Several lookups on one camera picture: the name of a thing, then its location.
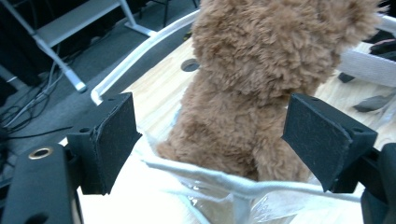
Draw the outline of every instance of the fuzzy fur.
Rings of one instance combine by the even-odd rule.
[[[290,94],[313,94],[340,53],[375,32],[377,4],[203,0],[192,30],[200,70],[159,155],[254,180],[305,181],[308,169],[280,138]]]

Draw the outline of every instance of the plush toy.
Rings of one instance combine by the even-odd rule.
[[[378,3],[203,0],[192,28],[201,66],[159,155],[253,180],[305,181],[308,169],[281,139],[290,94],[314,94],[343,50],[375,33]]]

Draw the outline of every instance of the black cable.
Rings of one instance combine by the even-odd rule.
[[[71,129],[71,128],[73,128],[73,126],[64,127],[64,128],[60,128],[60,129],[55,129],[55,130],[48,131],[48,132],[44,132],[44,133],[36,133],[36,134],[25,135],[25,136],[8,137],[7,140],[10,140],[10,139],[22,139],[22,138],[38,137],[38,136],[41,136],[41,135],[45,135],[45,134],[49,134],[49,133],[57,133],[57,132],[60,132],[60,131],[64,131],[64,130]]]

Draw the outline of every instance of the light wood surface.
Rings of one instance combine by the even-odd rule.
[[[366,45],[360,46],[360,48],[363,51],[367,50]],[[146,144],[148,149],[150,149],[148,144],[153,146],[157,142],[164,140],[171,129],[171,124],[179,109],[179,101],[183,92],[196,73],[183,72],[180,69],[181,64],[191,58],[193,58],[192,46],[191,41],[188,40],[125,90],[131,91],[134,95],[136,123],[146,134],[147,139],[144,141],[147,142],[143,144]],[[387,94],[389,92],[390,88],[359,80],[353,80],[350,83],[343,84],[334,76],[319,87],[316,96],[347,113],[352,118],[372,127],[378,119],[378,114],[359,113],[355,111],[352,106],[356,105],[364,98],[378,94]],[[388,142],[396,142],[395,119],[377,131],[379,132],[379,136],[375,146],[378,149]],[[148,219],[140,223],[197,223],[194,216],[187,208],[183,207],[183,204],[175,196],[156,192],[155,190],[147,191],[146,189],[139,189],[138,192],[135,190],[134,192],[129,192],[125,196],[125,191],[131,191],[132,185],[138,185],[139,181],[145,181],[144,177],[141,175],[142,172],[139,171],[139,174],[139,172],[134,171],[134,168],[144,170],[147,167],[143,167],[141,164],[139,164],[141,167],[132,167],[131,163],[133,162],[136,161],[128,161],[126,166],[122,169],[113,190],[117,192],[116,196],[112,196],[113,198],[109,197],[110,200],[107,202],[107,205],[103,205],[101,201],[103,199],[88,199],[84,201],[85,205],[92,206],[93,203],[96,203],[96,205],[100,203],[102,207],[108,208],[109,206],[119,206],[117,203],[125,204],[121,206],[121,211],[118,212],[116,216],[126,214],[129,219],[125,219],[128,221],[118,223],[133,223],[131,220],[137,219],[131,219],[131,216],[134,216],[136,213],[138,213],[138,216],[141,218],[148,216]],[[154,206],[149,209],[151,203],[154,203]],[[152,212],[152,216],[149,215],[147,210]],[[87,211],[87,214],[92,218],[92,211]],[[335,209],[301,214],[291,223],[330,224],[362,223],[362,221],[360,207],[354,206],[344,211]]]

